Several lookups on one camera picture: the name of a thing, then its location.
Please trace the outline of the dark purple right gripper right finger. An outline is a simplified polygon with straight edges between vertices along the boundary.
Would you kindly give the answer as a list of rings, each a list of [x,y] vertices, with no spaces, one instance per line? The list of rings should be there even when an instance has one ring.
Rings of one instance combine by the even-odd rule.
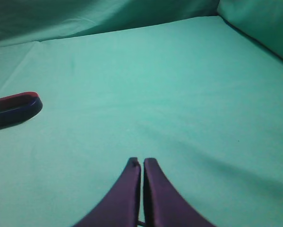
[[[143,206],[147,227],[213,227],[177,192],[155,158],[144,160]]]

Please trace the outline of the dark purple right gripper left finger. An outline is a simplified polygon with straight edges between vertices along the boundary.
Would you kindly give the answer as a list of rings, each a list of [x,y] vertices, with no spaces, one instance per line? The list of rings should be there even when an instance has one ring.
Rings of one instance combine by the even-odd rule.
[[[136,227],[140,205],[141,166],[131,157],[102,200],[74,226]]]

